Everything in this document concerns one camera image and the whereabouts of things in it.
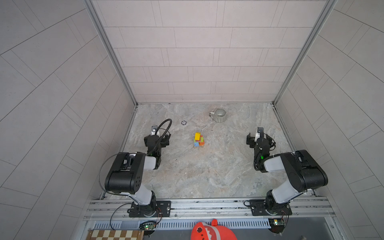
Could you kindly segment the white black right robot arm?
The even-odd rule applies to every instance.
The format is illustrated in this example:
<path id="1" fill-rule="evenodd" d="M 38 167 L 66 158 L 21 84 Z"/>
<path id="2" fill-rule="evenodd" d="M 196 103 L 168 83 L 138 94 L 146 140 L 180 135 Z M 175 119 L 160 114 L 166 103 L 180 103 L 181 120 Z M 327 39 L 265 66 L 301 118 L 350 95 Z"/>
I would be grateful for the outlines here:
<path id="1" fill-rule="evenodd" d="M 254 150 L 253 166 L 256 171 L 271 173 L 285 171 L 288 179 L 279 187 L 269 190 L 263 202 L 250 200 L 249 207 L 266 215 L 292 214 L 289 203 L 307 190 L 315 190 L 328 184 L 328 176 L 306 150 L 271 155 L 275 140 L 258 127 L 254 137 L 247 135 L 246 144 Z"/>

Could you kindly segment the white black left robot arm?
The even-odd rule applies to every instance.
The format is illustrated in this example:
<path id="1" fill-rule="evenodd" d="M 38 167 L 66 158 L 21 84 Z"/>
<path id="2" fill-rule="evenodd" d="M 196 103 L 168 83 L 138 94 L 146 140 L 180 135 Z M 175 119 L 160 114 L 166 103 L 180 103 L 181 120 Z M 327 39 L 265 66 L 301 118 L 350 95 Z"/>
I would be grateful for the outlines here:
<path id="1" fill-rule="evenodd" d="M 142 185 L 144 171 L 160 167 L 162 148 L 169 145 L 170 136 L 168 130 L 161 135 L 158 127 L 153 126 L 151 134 L 144 137 L 148 153 L 120 152 L 116 155 L 104 186 L 107 192 L 133 200 L 128 210 L 131 218 L 170 216 L 171 202 L 157 201 L 155 193 Z"/>

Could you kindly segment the yellow triangular block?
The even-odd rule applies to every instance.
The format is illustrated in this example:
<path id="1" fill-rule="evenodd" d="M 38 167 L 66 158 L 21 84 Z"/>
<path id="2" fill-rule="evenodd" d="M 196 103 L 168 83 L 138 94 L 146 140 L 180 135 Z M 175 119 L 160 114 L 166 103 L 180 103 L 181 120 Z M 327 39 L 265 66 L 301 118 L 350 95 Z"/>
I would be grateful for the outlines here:
<path id="1" fill-rule="evenodd" d="M 195 133 L 195 141 L 200 142 L 201 141 L 201 133 Z"/>

